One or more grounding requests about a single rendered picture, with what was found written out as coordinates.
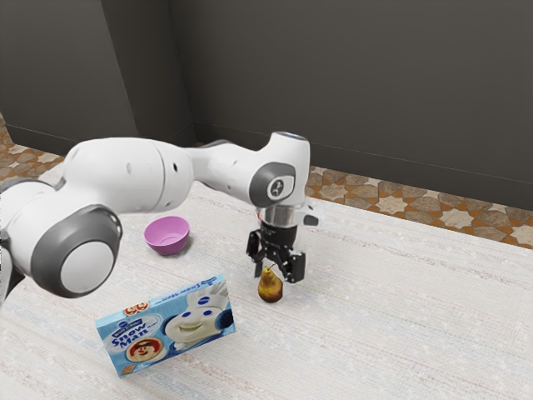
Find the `blue cookie box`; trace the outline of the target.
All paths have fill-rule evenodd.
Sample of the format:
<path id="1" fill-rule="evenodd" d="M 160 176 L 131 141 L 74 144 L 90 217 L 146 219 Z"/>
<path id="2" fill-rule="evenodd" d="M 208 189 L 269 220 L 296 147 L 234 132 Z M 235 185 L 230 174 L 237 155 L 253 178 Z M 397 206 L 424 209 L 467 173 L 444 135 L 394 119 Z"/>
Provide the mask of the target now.
<path id="1" fill-rule="evenodd" d="M 119 377 L 236 331 L 221 274 L 101 317 L 96 327 Z"/>

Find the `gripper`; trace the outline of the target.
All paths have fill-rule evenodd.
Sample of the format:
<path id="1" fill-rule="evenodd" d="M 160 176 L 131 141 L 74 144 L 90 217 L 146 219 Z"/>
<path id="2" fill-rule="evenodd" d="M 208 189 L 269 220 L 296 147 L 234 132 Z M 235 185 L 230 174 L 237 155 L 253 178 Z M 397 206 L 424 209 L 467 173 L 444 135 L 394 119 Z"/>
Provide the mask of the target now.
<path id="1" fill-rule="evenodd" d="M 265 222 L 261 223 L 258 230 L 250 233 L 246 254 L 255 263 L 255 277 L 261 276 L 263 259 L 268 258 L 276 261 L 287 282 L 298 283 L 304 279 L 306 254 L 292 251 L 296 233 L 297 226 L 274 227 Z"/>

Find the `pink bowl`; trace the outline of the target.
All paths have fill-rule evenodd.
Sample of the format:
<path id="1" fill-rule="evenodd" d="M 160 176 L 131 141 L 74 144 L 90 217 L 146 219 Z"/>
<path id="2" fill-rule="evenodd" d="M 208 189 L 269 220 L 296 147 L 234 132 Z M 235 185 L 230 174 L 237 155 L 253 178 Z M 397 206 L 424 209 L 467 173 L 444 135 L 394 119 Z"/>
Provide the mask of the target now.
<path id="1" fill-rule="evenodd" d="M 170 256 L 184 249 L 189 232 L 190 225 L 186 219 L 166 216 L 149 223 L 143 236 L 146 244 L 157 254 Z"/>

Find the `yellow-brown pear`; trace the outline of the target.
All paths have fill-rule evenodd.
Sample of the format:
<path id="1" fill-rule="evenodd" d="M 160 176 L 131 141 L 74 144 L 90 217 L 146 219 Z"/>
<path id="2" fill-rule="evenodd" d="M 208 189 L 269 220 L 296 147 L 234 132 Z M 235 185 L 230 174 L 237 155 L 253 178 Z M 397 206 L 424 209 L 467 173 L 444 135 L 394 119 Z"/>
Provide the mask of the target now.
<path id="1" fill-rule="evenodd" d="M 283 297 L 283 281 L 274 273 L 273 265 L 262 269 L 257 292 L 266 303 L 276 303 Z"/>

